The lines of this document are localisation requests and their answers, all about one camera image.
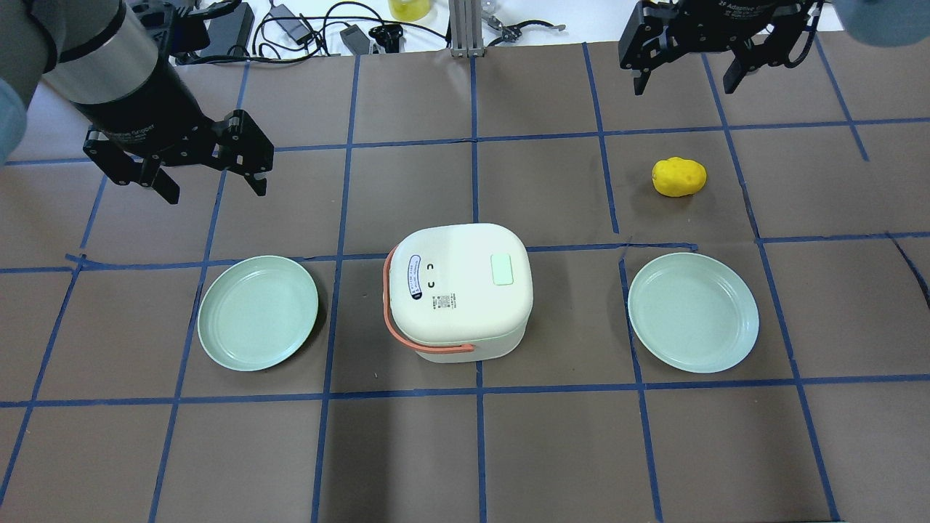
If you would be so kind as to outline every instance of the cable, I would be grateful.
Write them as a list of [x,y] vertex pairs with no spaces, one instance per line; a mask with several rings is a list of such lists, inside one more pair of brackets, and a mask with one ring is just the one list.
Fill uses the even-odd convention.
[[333,4],[332,6],[330,6],[330,7],[329,7],[329,10],[328,10],[328,11],[326,12],[326,14],[323,16],[323,25],[326,25],[326,21],[329,20],[329,15],[333,14],[333,10],[336,9],[336,7],[339,7],[339,6],[359,6],[359,7],[364,7],[365,9],[368,9],[369,11],[372,12],[372,14],[375,15],[375,18],[377,18],[378,21],[381,22],[381,25],[384,25],[384,19],[381,17],[381,15],[380,15],[375,9],[373,9],[373,8],[371,8],[371,7],[369,7],[369,6],[366,6],[365,4],[363,4],[363,3],[361,3],[361,2],[353,2],[352,0],[346,0],[346,1],[343,1],[343,2],[337,2],[337,3]]
[[261,52],[261,47],[262,47],[262,46],[268,46],[272,51],[274,51],[274,54],[275,54],[276,58],[277,58],[278,60],[281,59],[281,53],[279,53],[278,50],[275,49],[274,46],[271,45],[271,44],[269,44],[268,42],[262,42],[262,43],[259,44],[259,56],[261,56],[261,57],[264,57],[264,56],[265,56],[265,53]]
[[212,20],[232,13],[237,7],[239,7],[239,4],[242,4],[242,0],[217,2],[215,4],[211,4],[210,7],[207,7],[206,9],[182,7],[179,10],[179,14],[182,18],[189,18],[192,20]]
[[807,34],[807,41],[804,42],[804,49],[801,50],[801,54],[798,55],[798,58],[794,60],[788,59],[785,61],[785,67],[788,69],[794,69],[795,67],[801,65],[801,62],[807,58],[807,53],[810,52],[811,46],[814,45],[814,37],[817,35],[817,24],[820,22],[820,13],[823,10],[823,2],[824,0],[817,0],[817,9],[815,9],[814,12],[814,20],[811,21],[811,27],[809,30],[810,33]]
[[[231,2],[238,3],[238,2],[241,2],[241,0],[231,0]],[[368,9],[369,11],[371,11],[376,16],[376,18],[364,17],[364,16],[335,16],[335,17],[331,16],[333,9],[339,6],[343,6],[343,5],[356,5],[356,6],[364,7]],[[311,39],[308,40],[307,43],[304,44],[302,47],[289,47],[284,44],[279,44],[277,42],[273,42],[272,40],[269,40],[268,37],[264,33],[265,24],[272,22],[272,21],[277,21],[277,20],[301,20],[303,21],[303,23],[310,29]],[[323,20],[324,21],[323,27],[320,29],[320,31],[316,31],[313,29],[313,27],[310,24],[310,20]],[[259,22],[259,25],[255,28],[255,32],[252,34],[252,41],[250,44],[251,49],[252,49],[251,53],[249,54],[248,52],[246,52],[245,56],[232,56],[232,55],[227,54],[227,55],[212,55],[212,56],[205,56],[205,57],[196,57],[194,55],[192,57],[189,57],[187,60],[183,60],[183,59],[177,59],[177,60],[179,64],[236,63],[236,62],[244,62],[244,61],[254,61],[254,62],[259,62],[259,63],[298,63],[298,62],[307,60],[310,57],[318,56],[320,53],[323,53],[326,56],[331,56],[329,54],[328,45],[326,42],[326,29],[336,24],[343,24],[346,27],[351,27],[351,25],[345,20],[374,21],[374,22],[380,23],[381,25],[385,25],[389,23],[397,23],[397,24],[404,25],[407,27],[413,27],[416,29],[420,29],[421,31],[425,31],[427,33],[433,34],[445,41],[444,35],[434,31],[433,29],[430,29],[429,27],[418,25],[416,23],[410,23],[410,22],[404,22],[404,21],[398,21],[398,20],[385,20],[380,16],[380,14],[375,9],[369,6],[366,6],[365,4],[362,4],[360,2],[345,1],[345,2],[337,2],[336,4],[334,4],[326,12],[326,15],[322,17],[306,17],[306,16],[303,16],[302,14],[299,14],[298,16],[294,16],[294,17],[273,17],[273,16],[266,14],[265,17],[261,20],[261,22]],[[522,22],[522,23],[529,25],[531,23],[536,23],[536,22],[539,22],[540,25],[545,25],[548,23],[548,22],[543,22],[541,20],[528,20],[527,22]],[[261,39],[264,40],[263,42],[258,41],[259,35],[261,36]],[[315,44],[315,48],[313,50],[310,50],[310,45],[312,44]],[[270,57],[264,56],[264,50],[266,48],[272,49],[276,57],[270,58]],[[278,52],[278,49],[284,49],[284,50],[292,51],[292,52],[304,51],[307,54],[300,56],[300,57],[296,57],[296,58],[285,59],[285,58],[281,58],[281,53]]]
[[[363,16],[338,16],[338,17],[333,17],[333,16],[330,16],[330,17],[305,17],[305,16],[295,16],[295,17],[272,17],[272,16],[266,16],[264,19],[262,19],[261,22],[259,22],[259,25],[256,27],[255,33],[254,33],[253,36],[252,36],[252,50],[253,50],[253,54],[256,54],[256,53],[257,53],[257,45],[258,45],[258,44],[257,44],[257,37],[259,36],[259,34],[261,34],[262,38],[263,38],[266,42],[268,42],[269,44],[271,44],[271,45],[273,45],[273,46],[277,46],[277,47],[279,47],[279,48],[283,48],[283,49],[286,49],[286,50],[292,50],[292,51],[301,51],[301,50],[304,50],[303,48],[296,48],[296,49],[294,49],[293,47],[286,47],[286,46],[284,46],[283,44],[278,44],[278,43],[276,43],[276,42],[271,42],[270,40],[268,40],[268,38],[267,38],[267,37],[265,36],[265,34],[264,34],[264,28],[265,28],[265,25],[266,25],[267,23],[273,22],[273,21],[276,21],[276,20],[303,20],[304,23],[306,23],[306,24],[309,26],[310,23],[308,22],[308,20],[323,20],[323,19],[334,20],[334,21],[331,21],[331,22],[327,22],[327,23],[326,23],[326,27],[330,26],[330,25],[333,24],[333,23],[343,23],[343,24],[345,24],[346,22],[343,21],[343,20],[367,20],[367,21],[376,21],[376,22],[379,22],[379,23],[381,23],[381,24],[385,24],[385,23],[399,23],[399,24],[401,24],[401,25],[405,25],[405,26],[408,26],[408,27],[414,27],[414,28],[416,28],[416,29],[420,29],[420,30],[425,31],[425,32],[427,32],[427,33],[433,34],[433,35],[435,35],[435,36],[437,36],[437,37],[439,37],[439,38],[442,38],[443,41],[445,41],[445,36],[444,36],[444,35],[442,35],[442,34],[440,34],[440,33],[437,33],[436,31],[434,31],[433,29],[430,29],[429,27],[426,27],[426,26],[423,26],[423,25],[418,25],[418,24],[416,24],[416,23],[410,23],[410,22],[398,21],[398,20],[384,20],[384,19],[376,19],[376,18],[363,17]],[[323,52],[326,53],[327,56],[328,56],[327,45],[326,45],[326,37],[325,37],[324,35],[322,35],[322,32],[316,32],[316,31],[314,31],[314,32],[320,34],[321,39],[322,39],[322,43],[318,42],[318,46],[319,46],[319,47],[323,50]]]

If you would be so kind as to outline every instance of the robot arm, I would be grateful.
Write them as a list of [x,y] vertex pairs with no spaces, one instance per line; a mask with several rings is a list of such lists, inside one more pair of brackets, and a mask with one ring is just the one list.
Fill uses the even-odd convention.
[[[4,27],[3,34],[24,37],[0,40],[0,107],[12,116],[3,124],[8,130],[0,131],[7,144],[0,154],[5,159],[21,138],[17,122],[24,121],[24,108],[44,73],[92,123],[84,151],[114,183],[151,187],[175,204],[179,187],[162,167],[203,164],[242,175],[264,195],[271,142],[245,111],[232,111],[221,122],[206,117],[168,62],[173,52],[204,47],[202,20],[240,1],[206,11],[179,10],[158,0],[132,9],[123,0],[4,2],[0,20],[16,26]],[[191,36],[198,24],[201,31]],[[175,41],[179,27],[185,37]],[[181,40],[192,48],[178,49]]]
[[[913,44],[930,34],[930,2],[834,0],[840,20],[857,40],[875,46]],[[619,41],[620,68],[633,71],[633,91],[645,91],[661,64],[692,52],[732,51],[724,92],[768,65],[796,67],[813,43],[823,0],[678,0],[638,2]],[[801,55],[789,53],[814,17]],[[761,44],[753,37],[768,26]]]

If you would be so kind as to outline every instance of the white table surface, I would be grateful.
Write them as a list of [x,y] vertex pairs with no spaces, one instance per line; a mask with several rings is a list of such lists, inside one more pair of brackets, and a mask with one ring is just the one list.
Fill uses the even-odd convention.
[[[256,22],[268,13],[270,3],[268,0],[246,0],[255,12]],[[284,4],[295,14],[304,16],[323,16],[330,6],[335,4],[334,1],[320,0],[277,0],[275,4]],[[388,0],[366,0],[363,2],[374,8],[383,19],[391,18],[391,11],[388,8]],[[567,2],[565,0],[498,0],[498,10],[495,13],[505,24],[514,24],[523,20],[545,20],[553,24],[565,24],[566,29],[562,32],[544,29],[541,27],[530,27],[524,30],[523,36],[517,45],[521,46],[542,46],[556,44],[576,44],[581,42],[605,42],[617,41],[620,38],[623,28],[626,26],[636,0],[577,0]],[[333,11],[334,16],[351,16],[362,15],[372,16],[369,11],[358,6],[340,6]],[[449,7],[447,0],[433,0],[432,9],[417,24],[434,29],[440,34],[445,34],[446,25],[449,19]],[[371,27],[377,25],[376,22],[363,20],[349,20],[349,23],[357,23],[360,28],[366,32]],[[319,29],[321,21],[316,21],[313,27]],[[270,40],[282,44],[294,46],[284,31],[281,30],[274,22],[266,24],[266,35]],[[820,20],[819,29],[821,31],[841,31],[842,25],[836,18],[832,6],[826,5],[824,16]],[[342,26],[332,26],[327,31],[327,43],[329,51],[333,54],[350,54],[349,50],[342,45],[339,38],[339,31]],[[485,43],[499,36],[485,24]],[[434,34],[429,34],[416,28],[405,28],[404,40],[401,44],[402,51],[428,51],[437,50],[445,47],[445,41]],[[283,56],[297,56],[298,53],[282,52]]]

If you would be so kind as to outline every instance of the white rice cooker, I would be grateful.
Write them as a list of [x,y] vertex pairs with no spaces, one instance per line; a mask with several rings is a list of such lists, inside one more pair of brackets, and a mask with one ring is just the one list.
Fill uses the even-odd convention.
[[506,355],[523,338],[532,308],[526,247],[500,225],[423,229],[384,262],[388,330],[435,363]]

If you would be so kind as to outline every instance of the orange handle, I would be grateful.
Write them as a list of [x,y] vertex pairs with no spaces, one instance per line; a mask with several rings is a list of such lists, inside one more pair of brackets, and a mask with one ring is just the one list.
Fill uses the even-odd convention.
[[474,345],[471,343],[463,343],[462,345],[456,345],[454,347],[428,347],[426,345],[420,345],[419,343],[413,343],[397,332],[397,330],[394,328],[394,324],[391,322],[391,292],[389,291],[391,282],[388,281],[388,274],[391,269],[391,259],[394,257],[395,250],[397,250],[397,247],[391,249],[387,260],[384,261],[384,295],[382,300],[384,300],[384,325],[388,327],[388,332],[390,332],[394,339],[398,342],[403,343],[411,349],[421,353],[432,355],[453,355],[474,352]]

